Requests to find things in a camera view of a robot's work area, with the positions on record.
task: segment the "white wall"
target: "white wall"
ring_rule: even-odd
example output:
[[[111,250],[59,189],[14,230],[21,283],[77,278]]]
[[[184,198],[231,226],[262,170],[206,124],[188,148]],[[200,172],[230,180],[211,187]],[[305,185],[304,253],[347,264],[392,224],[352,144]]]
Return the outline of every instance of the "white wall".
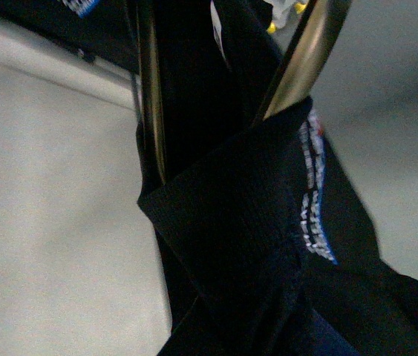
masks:
[[[0,65],[0,355],[152,356],[164,344],[135,128],[127,108]]]

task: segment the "chrome tube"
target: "chrome tube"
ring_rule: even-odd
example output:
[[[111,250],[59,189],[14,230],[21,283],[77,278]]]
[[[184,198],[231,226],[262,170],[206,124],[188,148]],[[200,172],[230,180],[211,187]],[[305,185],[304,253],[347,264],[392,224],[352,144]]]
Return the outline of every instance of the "chrome tube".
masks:
[[[137,23],[143,94],[144,149],[148,155],[148,160],[156,165],[161,183],[164,184],[166,182],[166,144],[164,140],[156,22],[152,0],[137,2]]]
[[[352,0],[310,0],[256,122],[309,96],[336,43]]]

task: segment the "white surface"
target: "white surface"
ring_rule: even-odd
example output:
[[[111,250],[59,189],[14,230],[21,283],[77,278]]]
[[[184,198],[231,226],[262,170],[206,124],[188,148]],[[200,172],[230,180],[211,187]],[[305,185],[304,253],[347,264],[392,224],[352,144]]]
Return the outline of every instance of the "white surface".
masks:
[[[128,80],[87,65],[42,37],[5,21],[0,21],[0,64],[131,108]]]
[[[0,355],[155,355],[169,335],[128,109],[0,67]]]

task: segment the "printed logo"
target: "printed logo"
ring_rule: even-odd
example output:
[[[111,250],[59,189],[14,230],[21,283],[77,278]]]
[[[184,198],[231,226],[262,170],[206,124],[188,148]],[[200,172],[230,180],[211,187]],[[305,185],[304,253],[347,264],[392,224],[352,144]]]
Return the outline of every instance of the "printed logo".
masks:
[[[307,169],[307,190],[301,207],[301,229],[309,252],[317,253],[337,265],[321,221],[322,189],[324,185],[324,129],[312,110],[298,135]]]

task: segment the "black fabric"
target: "black fabric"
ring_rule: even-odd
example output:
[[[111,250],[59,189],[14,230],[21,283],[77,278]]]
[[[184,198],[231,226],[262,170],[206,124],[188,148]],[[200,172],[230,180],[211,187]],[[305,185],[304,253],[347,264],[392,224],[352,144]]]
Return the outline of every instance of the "black fabric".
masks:
[[[306,251],[285,164],[310,107],[237,135],[139,200],[236,352],[310,355]]]
[[[245,1],[219,0],[215,3],[223,22],[223,47],[232,71],[226,68],[215,44],[208,1],[193,1],[189,6],[184,1],[157,3],[157,33],[160,45],[169,179],[180,175],[194,162],[201,160],[213,148],[242,131],[250,123],[256,112],[256,106],[264,96],[271,75],[275,72],[277,61],[281,58],[270,38],[262,31],[263,26],[253,18],[255,12]],[[233,19],[235,13],[238,16],[236,20]],[[293,136],[291,139],[290,157],[285,162],[286,169],[290,172],[287,181],[293,192],[295,206],[301,206],[306,185],[304,157],[297,137]],[[144,189],[142,196],[150,190]],[[199,203],[194,203],[193,208],[196,209],[198,206]],[[339,268],[345,271],[346,275],[360,273],[376,280],[386,280],[390,275],[397,275],[381,261],[371,219],[344,175],[328,140],[323,214],[324,227],[340,262]],[[173,255],[174,248],[184,247],[184,244],[169,247],[168,241],[164,240],[159,232],[157,238],[163,255],[173,329],[177,329],[178,326],[182,326],[180,322],[197,295],[191,280],[197,280],[200,276],[195,276],[192,270],[188,273],[180,262],[182,255],[191,255],[188,251],[179,251],[179,259]],[[197,261],[200,254],[203,257],[201,251],[193,252],[194,261]],[[408,344],[413,345],[412,347],[418,351],[418,328],[411,328],[412,322],[403,311],[399,311],[396,304],[398,302],[396,299],[393,301],[392,295],[383,294],[377,285],[370,285],[369,288],[360,287],[358,291],[353,291],[353,295],[356,295],[353,308],[357,311],[350,313],[350,309],[345,308],[345,303],[330,303],[334,298],[346,301],[346,295],[348,297],[352,289],[341,282],[336,282],[338,272],[332,265],[316,255],[310,255],[308,269],[310,275],[308,294],[314,304],[319,305],[321,314],[355,347],[362,351],[367,350],[367,355],[370,351],[368,349],[376,343],[379,346],[376,347],[375,352],[379,355],[382,352],[384,355],[389,355],[396,344],[404,350],[408,350],[406,349]],[[384,323],[382,327],[385,333],[380,333],[378,337],[374,329],[364,326],[363,320],[356,317],[358,315],[356,313],[370,311],[373,304],[362,303],[363,297],[369,298],[369,295],[373,295],[377,300],[385,298],[386,305],[391,306],[398,317],[396,322],[399,325]],[[418,309],[414,304],[409,307],[412,310]],[[339,318],[336,318],[339,310],[345,311],[342,314],[343,318],[352,316],[350,323],[339,322]],[[385,310],[387,309],[379,307],[382,313]],[[212,313],[219,312],[224,314],[223,310],[212,309]],[[371,326],[375,326],[375,317],[371,320]],[[359,334],[372,332],[370,339],[356,338],[356,330],[361,330]],[[406,341],[403,346],[401,337],[393,338],[390,343],[385,337],[387,333],[399,330],[410,332],[411,340]]]
[[[126,0],[100,0],[83,19],[57,0],[0,0],[5,17],[73,52],[99,56],[139,73],[137,44],[128,35]],[[136,24],[135,1],[128,1],[130,22]]]

